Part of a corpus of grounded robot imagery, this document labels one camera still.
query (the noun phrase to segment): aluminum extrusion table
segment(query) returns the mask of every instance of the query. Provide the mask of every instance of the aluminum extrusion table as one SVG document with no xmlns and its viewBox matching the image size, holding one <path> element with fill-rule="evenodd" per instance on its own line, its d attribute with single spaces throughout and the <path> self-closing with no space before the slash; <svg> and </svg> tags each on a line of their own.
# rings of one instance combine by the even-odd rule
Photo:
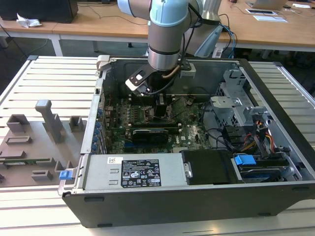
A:
<svg viewBox="0 0 315 236">
<path fill-rule="evenodd" d="M 315 148 L 315 101 L 282 67 L 251 62 L 252 67 Z M 61 119 L 87 119 L 94 92 L 96 58 L 39 57 L 26 61 L 0 96 L 0 142 L 11 114 L 41 120 L 38 99 L 51 99 Z M 0 235 L 315 235 L 315 200 L 301 201 L 275 217 L 241 218 L 163 225 L 86 229 L 57 194 L 57 186 L 0 188 Z"/>
</svg>

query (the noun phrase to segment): computer case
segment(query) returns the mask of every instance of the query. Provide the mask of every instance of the computer case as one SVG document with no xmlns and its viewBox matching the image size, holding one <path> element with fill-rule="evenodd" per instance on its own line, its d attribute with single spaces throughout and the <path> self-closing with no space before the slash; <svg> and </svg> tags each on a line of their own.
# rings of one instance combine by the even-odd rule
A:
<svg viewBox="0 0 315 236">
<path fill-rule="evenodd" d="M 3 20 L 16 20 L 18 13 L 28 19 L 71 23 L 78 12 L 76 0 L 0 0 Z"/>
</svg>

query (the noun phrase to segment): warning label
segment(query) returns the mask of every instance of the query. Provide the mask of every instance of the warning label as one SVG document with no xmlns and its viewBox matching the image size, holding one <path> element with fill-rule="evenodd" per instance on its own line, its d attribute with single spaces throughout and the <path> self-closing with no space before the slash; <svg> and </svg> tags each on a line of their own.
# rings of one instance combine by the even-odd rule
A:
<svg viewBox="0 0 315 236">
<path fill-rule="evenodd" d="M 123 188 L 161 186 L 158 160 L 122 161 Z"/>
</svg>

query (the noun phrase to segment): laptop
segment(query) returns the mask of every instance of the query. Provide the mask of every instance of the laptop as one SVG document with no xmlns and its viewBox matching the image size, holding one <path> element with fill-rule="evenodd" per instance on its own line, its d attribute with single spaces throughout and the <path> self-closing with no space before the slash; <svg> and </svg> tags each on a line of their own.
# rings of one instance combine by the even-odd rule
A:
<svg viewBox="0 0 315 236">
<path fill-rule="evenodd" d="M 287 0 L 256 0 L 256 2 L 246 2 L 252 8 L 281 10 Z"/>
</svg>

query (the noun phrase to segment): blue clip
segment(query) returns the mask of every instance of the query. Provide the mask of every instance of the blue clip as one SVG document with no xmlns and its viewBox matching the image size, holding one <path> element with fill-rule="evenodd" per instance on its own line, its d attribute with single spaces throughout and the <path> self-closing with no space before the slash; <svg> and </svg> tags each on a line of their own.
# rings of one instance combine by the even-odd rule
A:
<svg viewBox="0 0 315 236">
<path fill-rule="evenodd" d="M 237 155 L 234 160 L 236 165 L 256 165 L 255 158 L 252 155 Z"/>
<path fill-rule="evenodd" d="M 61 171 L 59 174 L 60 180 L 71 180 L 73 171 Z"/>
</svg>

